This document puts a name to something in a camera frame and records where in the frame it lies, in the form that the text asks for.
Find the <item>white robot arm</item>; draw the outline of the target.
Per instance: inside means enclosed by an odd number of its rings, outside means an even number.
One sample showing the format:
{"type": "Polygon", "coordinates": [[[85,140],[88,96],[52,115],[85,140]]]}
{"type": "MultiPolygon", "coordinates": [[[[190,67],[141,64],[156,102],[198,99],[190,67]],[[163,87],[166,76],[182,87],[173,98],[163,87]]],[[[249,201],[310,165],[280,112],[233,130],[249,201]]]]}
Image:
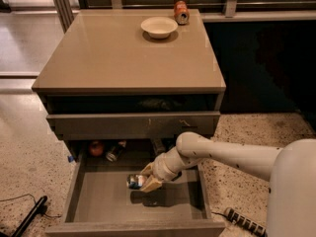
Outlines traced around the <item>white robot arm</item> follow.
{"type": "Polygon", "coordinates": [[[149,193],[181,171],[210,158],[270,183],[268,237],[316,237],[316,140],[301,139],[283,148],[218,142],[184,132],[176,146],[149,163],[140,188],[149,193]]]}

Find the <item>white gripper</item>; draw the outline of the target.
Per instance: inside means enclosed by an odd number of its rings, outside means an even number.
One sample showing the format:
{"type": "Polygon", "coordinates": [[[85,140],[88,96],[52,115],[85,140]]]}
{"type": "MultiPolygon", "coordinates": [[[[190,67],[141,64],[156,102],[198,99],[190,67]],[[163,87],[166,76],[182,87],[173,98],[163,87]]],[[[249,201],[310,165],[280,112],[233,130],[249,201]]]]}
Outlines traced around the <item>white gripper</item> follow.
{"type": "Polygon", "coordinates": [[[155,158],[155,160],[148,163],[140,172],[144,177],[142,179],[142,186],[140,190],[144,193],[150,193],[156,191],[162,186],[162,182],[169,182],[174,177],[175,174],[167,167],[167,157],[166,153],[162,153],[155,158]]]}

